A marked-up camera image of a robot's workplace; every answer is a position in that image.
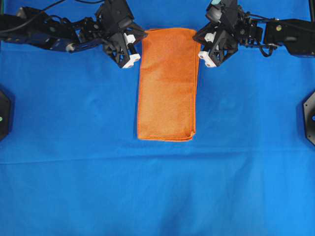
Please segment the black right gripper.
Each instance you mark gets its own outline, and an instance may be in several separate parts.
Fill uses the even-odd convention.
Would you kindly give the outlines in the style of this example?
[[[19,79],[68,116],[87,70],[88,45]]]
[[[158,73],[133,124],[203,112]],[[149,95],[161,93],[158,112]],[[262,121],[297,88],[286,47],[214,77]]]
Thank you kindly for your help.
[[[198,57],[208,68],[219,67],[238,51],[237,23],[245,13],[237,0],[212,0],[206,9],[209,20],[192,38],[204,45]]]

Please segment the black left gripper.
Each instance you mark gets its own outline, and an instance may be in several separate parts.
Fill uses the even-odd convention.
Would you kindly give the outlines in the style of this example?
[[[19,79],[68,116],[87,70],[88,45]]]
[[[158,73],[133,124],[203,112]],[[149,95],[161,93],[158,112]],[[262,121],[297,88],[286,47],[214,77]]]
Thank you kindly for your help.
[[[119,68],[131,68],[141,59],[134,44],[148,36],[143,28],[134,22],[134,16],[125,0],[106,0],[95,13],[98,29],[95,33],[96,46]]]

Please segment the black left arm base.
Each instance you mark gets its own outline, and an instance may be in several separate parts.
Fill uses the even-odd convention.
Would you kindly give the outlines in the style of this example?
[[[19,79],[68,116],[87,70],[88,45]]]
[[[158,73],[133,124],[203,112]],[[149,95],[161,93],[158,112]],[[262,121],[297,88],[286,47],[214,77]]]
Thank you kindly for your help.
[[[0,85],[0,141],[12,131],[14,122],[15,95]]]

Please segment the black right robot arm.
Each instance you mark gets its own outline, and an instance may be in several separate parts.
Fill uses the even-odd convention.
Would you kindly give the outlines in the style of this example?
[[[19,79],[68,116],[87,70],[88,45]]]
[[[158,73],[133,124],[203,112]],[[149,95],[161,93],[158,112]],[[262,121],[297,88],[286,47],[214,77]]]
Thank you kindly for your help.
[[[140,59],[134,44],[146,32],[133,20],[124,0],[107,0],[96,19],[105,31],[104,51],[121,68],[130,68]],[[206,10],[208,24],[198,32],[180,29],[179,37],[167,43],[163,53],[150,58],[182,67],[195,67],[203,60],[207,67],[218,67],[238,51],[239,46],[258,48],[269,57],[280,46],[296,57],[314,57],[315,23],[298,19],[279,20],[245,12],[235,0],[212,1]]]

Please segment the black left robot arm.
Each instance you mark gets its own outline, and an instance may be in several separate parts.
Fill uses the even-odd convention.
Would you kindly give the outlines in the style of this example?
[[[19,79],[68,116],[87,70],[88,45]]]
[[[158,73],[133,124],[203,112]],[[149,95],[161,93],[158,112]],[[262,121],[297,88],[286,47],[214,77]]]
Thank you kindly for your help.
[[[134,54],[134,46],[146,36],[125,0],[106,0],[94,17],[76,22],[31,7],[0,16],[1,40],[57,52],[74,53],[101,45],[107,55],[124,57]]]

